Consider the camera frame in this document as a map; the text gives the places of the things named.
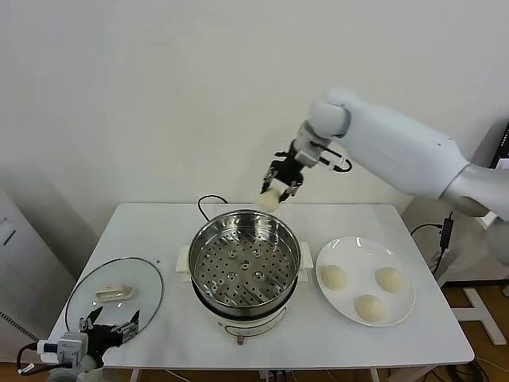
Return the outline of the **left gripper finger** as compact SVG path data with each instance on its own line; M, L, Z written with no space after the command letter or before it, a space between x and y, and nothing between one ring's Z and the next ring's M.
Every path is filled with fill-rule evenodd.
M128 322L124 322L115 327L115 335L121 339L121 342L127 342L138 334L139 311L137 310Z
M91 311L87 317L79 319L80 330L91 330L94 327L94 323L102 312L102 307Z

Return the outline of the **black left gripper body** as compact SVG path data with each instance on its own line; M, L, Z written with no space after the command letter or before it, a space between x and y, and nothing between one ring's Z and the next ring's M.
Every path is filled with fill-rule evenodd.
M102 358L109 348L122 344L122 335L115 325L94 325L85 333L88 336L87 354L94 358Z

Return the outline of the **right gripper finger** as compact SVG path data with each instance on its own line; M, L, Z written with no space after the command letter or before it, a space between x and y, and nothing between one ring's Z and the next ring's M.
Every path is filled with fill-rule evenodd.
M279 202L283 203L287 201L289 198L294 197L301 186L302 186L301 182L292 181L284 190L284 192L280 195Z
M278 165L275 165L273 162L270 163L270 167L264 175L261 194L267 192L271 186L272 181L278 175Z

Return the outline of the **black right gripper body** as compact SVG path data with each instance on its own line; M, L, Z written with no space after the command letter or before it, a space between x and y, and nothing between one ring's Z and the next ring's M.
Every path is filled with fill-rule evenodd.
M290 147L287 151L277 152L275 156L282 160L272 161L274 177L284 184L302 184L304 177L301 173L304 166L295 159L297 151Z

